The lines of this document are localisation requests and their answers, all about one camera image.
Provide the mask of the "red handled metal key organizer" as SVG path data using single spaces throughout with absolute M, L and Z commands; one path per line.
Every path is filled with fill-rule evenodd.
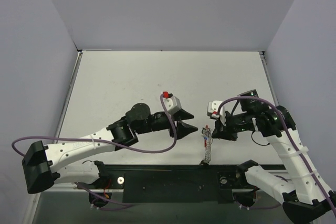
M 206 125 L 202 128 L 202 137 L 204 139 L 205 154 L 202 160 L 210 163 L 211 161 L 211 151 L 212 151 L 212 129 Z

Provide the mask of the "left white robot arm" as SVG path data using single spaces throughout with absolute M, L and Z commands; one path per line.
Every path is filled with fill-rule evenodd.
M 102 188 L 108 182 L 102 163 L 79 165 L 78 161 L 123 148 L 130 150 L 139 141 L 139 134 L 168 130 L 174 141 L 180 140 L 198 130 L 185 123 L 193 118 L 177 106 L 166 105 L 162 112 L 152 114 L 147 104 L 137 103 L 121 119 L 83 138 L 46 145 L 34 142 L 22 160 L 27 191 L 36 194 L 55 184 L 75 182 Z

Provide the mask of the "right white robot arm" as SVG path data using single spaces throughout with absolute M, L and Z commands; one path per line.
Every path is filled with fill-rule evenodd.
M 240 132 L 261 133 L 290 177 L 286 182 L 249 160 L 236 167 L 237 185 L 255 186 L 267 193 L 293 223 L 310 223 L 328 211 L 335 212 L 335 191 L 315 168 L 286 108 L 250 90 L 225 101 L 209 102 L 207 116 L 215 120 L 213 138 L 236 141 Z

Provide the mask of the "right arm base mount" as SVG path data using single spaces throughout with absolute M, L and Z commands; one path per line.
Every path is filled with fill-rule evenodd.
M 259 188 L 247 182 L 244 171 L 239 166 L 220 171 L 217 177 L 221 203 L 238 203 L 245 208 L 256 203 Z

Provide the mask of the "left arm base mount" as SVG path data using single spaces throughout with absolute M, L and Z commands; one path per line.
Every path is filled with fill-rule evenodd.
M 112 179 L 108 175 L 99 177 L 92 184 L 75 182 L 75 185 L 88 193 L 91 208 L 102 211 L 118 211 L 127 208 L 126 204 L 113 199 L 112 193 L 108 192 L 112 186 Z

